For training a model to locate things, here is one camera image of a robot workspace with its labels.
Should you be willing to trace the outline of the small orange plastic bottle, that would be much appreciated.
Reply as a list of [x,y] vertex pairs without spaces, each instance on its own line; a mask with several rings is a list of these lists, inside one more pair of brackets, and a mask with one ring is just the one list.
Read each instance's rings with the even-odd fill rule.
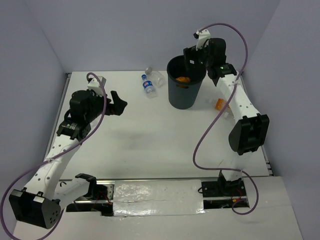
[[182,82],[182,83],[190,83],[191,79],[189,77],[185,76],[180,76],[176,78],[177,81]]

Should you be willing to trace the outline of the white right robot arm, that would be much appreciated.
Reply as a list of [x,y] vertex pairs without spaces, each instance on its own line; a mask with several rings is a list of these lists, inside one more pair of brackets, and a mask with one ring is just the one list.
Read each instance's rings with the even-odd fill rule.
[[118,157],[139,159],[139,151],[149,166],[161,163],[165,172],[170,165],[200,146],[195,143],[196,129],[201,118],[190,112],[199,94],[202,82],[209,77],[223,93],[220,114],[231,111],[235,125],[227,143],[236,153],[233,158],[223,158],[225,166],[218,166],[218,179],[201,186],[204,197],[235,196],[244,191],[240,160],[248,158],[265,142],[269,117],[260,114],[251,104],[244,89],[238,83],[240,73],[226,61],[226,42],[221,38],[207,39],[202,47],[185,48],[182,55],[172,58],[166,67],[168,75],[168,100],[170,106],[144,107],[131,102],[126,119],[113,131],[118,140],[112,149]]

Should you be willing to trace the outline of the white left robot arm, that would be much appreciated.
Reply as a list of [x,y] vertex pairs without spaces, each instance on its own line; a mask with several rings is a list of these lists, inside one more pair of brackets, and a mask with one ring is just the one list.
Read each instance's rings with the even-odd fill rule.
[[57,130],[57,136],[42,165],[23,189],[14,189],[9,202],[17,221],[50,229],[61,211],[80,197],[93,199],[98,194],[96,177],[79,173],[72,181],[59,185],[68,163],[93,133],[96,118],[120,116],[128,103],[112,90],[104,98],[93,90],[78,90],[71,95],[69,109]]

